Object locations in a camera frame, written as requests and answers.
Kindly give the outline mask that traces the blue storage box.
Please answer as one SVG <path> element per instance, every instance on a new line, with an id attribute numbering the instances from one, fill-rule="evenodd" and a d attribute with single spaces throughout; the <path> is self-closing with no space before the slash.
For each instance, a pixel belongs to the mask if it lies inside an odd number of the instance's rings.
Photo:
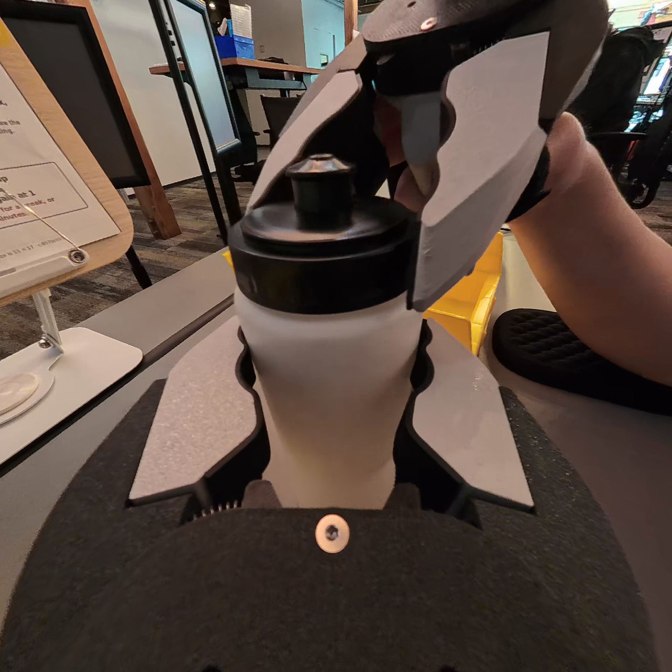
<path id="1" fill-rule="evenodd" d="M 223 20 L 214 35 L 214 42 L 217 53 L 221 59 L 255 59 L 255 45 L 253 39 L 235 34 L 233 32 L 231 19 Z"/>

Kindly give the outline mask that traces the yellow plastic bin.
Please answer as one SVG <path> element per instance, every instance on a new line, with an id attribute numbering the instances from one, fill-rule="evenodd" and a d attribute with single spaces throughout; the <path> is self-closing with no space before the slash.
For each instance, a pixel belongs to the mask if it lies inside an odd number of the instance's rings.
<path id="1" fill-rule="evenodd" d="M 503 236 L 498 233 L 476 262 L 470 275 L 462 278 L 445 295 L 425 311 L 426 319 L 437 321 L 450 335 L 473 354 L 478 355 L 492 313 L 502 265 Z M 283 318 L 254 304 L 235 292 L 240 328 L 252 350 L 257 349 L 259 363 L 265 357 L 288 355 L 291 362 L 350 361 L 362 358 L 374 344 L 375 335 L 357 331 L 359 317 L 364 320 L 382 316 L 381 309 L 367 308 L 347 316 L 298 316 Z"/>

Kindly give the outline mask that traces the wooden standing desk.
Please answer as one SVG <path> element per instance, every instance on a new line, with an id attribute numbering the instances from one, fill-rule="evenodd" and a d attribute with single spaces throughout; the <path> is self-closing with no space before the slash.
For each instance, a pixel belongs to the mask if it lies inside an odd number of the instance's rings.
<path id="1" fill-rule="evenodd" d="M 278 91 L 281 97 L 302 95 L 322 69 L 293 64 L 228 57 L 220 60 L 228 91 Z"/>

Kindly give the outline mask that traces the black framed whiteboard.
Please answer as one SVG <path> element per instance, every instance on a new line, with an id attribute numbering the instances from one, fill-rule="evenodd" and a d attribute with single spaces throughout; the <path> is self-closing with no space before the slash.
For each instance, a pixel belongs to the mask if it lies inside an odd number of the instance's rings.
<path id="1" fill-rule="evenodd" d="M 242 212 L 231 168 L 243 144 L 202 1 L 149 1 L 223 245 Z"/>

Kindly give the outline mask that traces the black office chair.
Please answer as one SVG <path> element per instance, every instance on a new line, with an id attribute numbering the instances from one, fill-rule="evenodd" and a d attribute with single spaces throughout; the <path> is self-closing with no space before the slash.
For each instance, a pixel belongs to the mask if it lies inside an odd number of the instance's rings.
<path id="1" fill-rule="evenodd" d="M 671 129 L 597 133 L 589 141 L 627 203 L 634 210 L 650 205 L 671 164 Z"/>
<path id="2" fill-rule="evenodd" d="M 260 96 L 260 102 L 264 110 L 267 128 L 264 133 L 269 136 L 269 146 L 273 148 L 280 137 L 280 133 L 289 121 L 303 96 L 296 97 L 270 97 Z"/>

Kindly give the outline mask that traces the round white disc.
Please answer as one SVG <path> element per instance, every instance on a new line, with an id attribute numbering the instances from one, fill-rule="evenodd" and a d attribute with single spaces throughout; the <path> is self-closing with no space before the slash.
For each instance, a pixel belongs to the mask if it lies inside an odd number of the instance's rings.
<path id="1" fill-rule="evenodd" d="M 1 415 L 19 407 L 38 390 L 40 378 L 36 374 L 22 372 L 1 379 Z"/>

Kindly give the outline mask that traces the black bottle lid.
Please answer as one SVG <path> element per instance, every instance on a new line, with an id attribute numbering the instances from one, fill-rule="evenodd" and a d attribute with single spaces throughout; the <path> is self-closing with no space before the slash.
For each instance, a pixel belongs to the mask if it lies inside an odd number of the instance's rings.
<path id="1" fill-rule="evenodd" d="M 295 315 L 338 315 L 404 296 L 419 222 L 394 200 L 357 197 L 353 164 L 315 154 L 286 170 L 293 200 L 259 206 L 229 233 L 238 289 Z"/>

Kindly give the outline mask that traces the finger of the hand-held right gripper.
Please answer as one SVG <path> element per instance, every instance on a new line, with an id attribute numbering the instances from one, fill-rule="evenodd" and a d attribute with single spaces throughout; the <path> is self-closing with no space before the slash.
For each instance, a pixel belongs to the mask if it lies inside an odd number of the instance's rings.
<path id="1" fill-rule="evenodd" d="M 363 89 L 357 69 L 366 57 L 363 37 L 357 37 L 317 77 L 300 100 L 275 143 L 249 197 L 247 213 L 263 202 L 286 168 L 333 118 L 339 117 Z"/>
<path id="2" fill-rule="evenodd" d="M 500 41 L 447 76 L 454 125 L 420 215 L 411 297 L 419 313 L 475 266 L 534 173 L 547 139 L 539 112 L 549 38 L 543 31 Z"/>

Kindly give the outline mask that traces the white plastic bottle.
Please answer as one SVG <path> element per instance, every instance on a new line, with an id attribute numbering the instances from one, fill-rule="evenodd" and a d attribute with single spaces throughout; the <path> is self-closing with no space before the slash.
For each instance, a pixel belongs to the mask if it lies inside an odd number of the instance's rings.
<path id="1" fill-rule="evenodd" d="M 411 393 L 422 317 L 404 294 L 350 313 L 298 315 L 234 305 L 257 375 L 285 508 L 381 510 Z"/>

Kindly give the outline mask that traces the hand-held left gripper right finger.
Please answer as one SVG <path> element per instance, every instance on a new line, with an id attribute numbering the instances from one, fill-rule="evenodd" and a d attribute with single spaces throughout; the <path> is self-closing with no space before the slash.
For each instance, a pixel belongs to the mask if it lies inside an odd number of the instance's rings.
<path id="1" fill-rule="evenodd" d="M 533 513 L 499 384 L 434 320 L 421 327 L 393 459 L 395 485 L 415 488 L 423 511 L 466 514 L 482 501 Z"/>

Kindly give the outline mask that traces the instruction sheet on stand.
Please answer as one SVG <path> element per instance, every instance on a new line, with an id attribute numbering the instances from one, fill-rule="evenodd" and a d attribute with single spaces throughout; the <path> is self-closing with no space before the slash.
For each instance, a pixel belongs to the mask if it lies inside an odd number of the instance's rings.
<path id="1" fill-rule="evenodd" d="M 87 169 L 84 141 L 4 21 L 1 22 L 1 67 L 8 72 L 64 153 L 76 164 L 82 164 L 79 171 L 83 173 Z M 68 242 L 66 251 L 26 265 L 1 269 L 2 307 L 111 264 L 127 252 L 134 234 L 130 212 L 114 187 L 113 194 L 106 188 L 100 190 L 101 201 L 119 226 L 120 234 L 83 247 Z"/>

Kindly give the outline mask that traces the wooden post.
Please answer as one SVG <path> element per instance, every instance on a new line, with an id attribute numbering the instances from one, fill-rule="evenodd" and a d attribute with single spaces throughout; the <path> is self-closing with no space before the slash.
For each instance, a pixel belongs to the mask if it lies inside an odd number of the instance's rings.
<path id="1" fill-rule="evenodd" d="M 137 187 L 134 189 L 137 201 L 142 213 L 148 222 L 149 228 L 156 239 L 171 239 L 181 234 L 181 229 L 169 203 L 163 186 L 156 172 L 155 165 L 148 151 L 145 139 L 140 131 L 139 124 L 133 113 L 132 106 L 128 100 L 120 75 L 113 61 L 112 53 L 105 41 L 103 31 L 96 18 L 93 6 L 90 1 L 56 1 L 60 5 L 72 5 L 86 9 L 97 40 L 103 52 L 105 61 L 110 70 L 113 82 L 120 97 L 124 113 L 130 125 L 132 136 L 134 137 L 139 149 L 142 163 L 146 169 L 149 179 L 149 185 Z"/>

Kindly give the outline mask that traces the black round mat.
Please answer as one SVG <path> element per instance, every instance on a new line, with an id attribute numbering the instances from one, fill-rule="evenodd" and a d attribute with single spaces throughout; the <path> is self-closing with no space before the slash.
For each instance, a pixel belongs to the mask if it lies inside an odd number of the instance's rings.
<path id="1" fill-rule="evenodd" d="M 621 407 L 671 416 L 671 387 L 600 357 L 555 312 L 518 308 L 491 330 L 499 363 L 514 374 L 560 391 Z"/>

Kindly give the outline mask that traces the metal stand bracket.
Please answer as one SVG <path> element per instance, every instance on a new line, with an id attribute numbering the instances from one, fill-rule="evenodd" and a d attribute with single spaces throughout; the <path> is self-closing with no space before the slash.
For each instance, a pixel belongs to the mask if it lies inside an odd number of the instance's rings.
<path id="1" fill-rule="evenodd" d="M 41 337 L 38 341 L 40 348 L 53 350 L 58 354 L 63 353 L 63 342 L 57 326 L 55 314 L 51 304 L 49 289 L 41 290 L 32 294 L 32 300 L 40 321 Z"/>

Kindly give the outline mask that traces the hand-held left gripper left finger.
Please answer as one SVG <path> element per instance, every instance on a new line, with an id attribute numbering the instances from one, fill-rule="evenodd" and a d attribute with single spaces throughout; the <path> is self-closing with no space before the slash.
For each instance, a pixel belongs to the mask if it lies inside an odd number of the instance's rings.
<path id="1" fill-rule="evenodd" d="M 170 372 L 129 492 L 133 505 L 181 495 L 204 509 L 242 503 L 270 445 L 256 374 L 237 317 Z"/>

